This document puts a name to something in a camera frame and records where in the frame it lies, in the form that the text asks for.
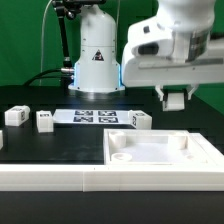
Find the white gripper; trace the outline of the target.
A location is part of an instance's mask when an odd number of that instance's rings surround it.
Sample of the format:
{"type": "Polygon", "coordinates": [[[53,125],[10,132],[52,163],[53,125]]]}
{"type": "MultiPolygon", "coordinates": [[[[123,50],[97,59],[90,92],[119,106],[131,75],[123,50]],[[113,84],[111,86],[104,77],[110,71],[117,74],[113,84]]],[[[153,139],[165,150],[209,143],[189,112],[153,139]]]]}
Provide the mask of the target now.
{"type": "Polygon", "coordinates": [[[167,27],[158,17],[135,23],[128,29],[121,77],[127,87],[155,86],[160,102],[163,86],[188,85],[190,100],[199,84],[224,82],[224,38],[212,40],[208,27],[167,27]]]}

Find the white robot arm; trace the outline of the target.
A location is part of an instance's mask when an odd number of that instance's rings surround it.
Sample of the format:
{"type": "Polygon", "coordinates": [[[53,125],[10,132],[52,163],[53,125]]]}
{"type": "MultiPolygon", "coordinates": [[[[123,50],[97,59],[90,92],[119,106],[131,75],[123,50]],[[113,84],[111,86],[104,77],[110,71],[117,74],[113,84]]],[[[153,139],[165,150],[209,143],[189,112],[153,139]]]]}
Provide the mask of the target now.
{"type": "Polygon", "coordinates": [[[81,52],[74,65],[77,92],[161,88],[224,82],[224,40],[212,41],[216,0],[157,0],[154,17],[128,29],[116,61],[114,19],[93,1],[81,7],[81,52]]]}

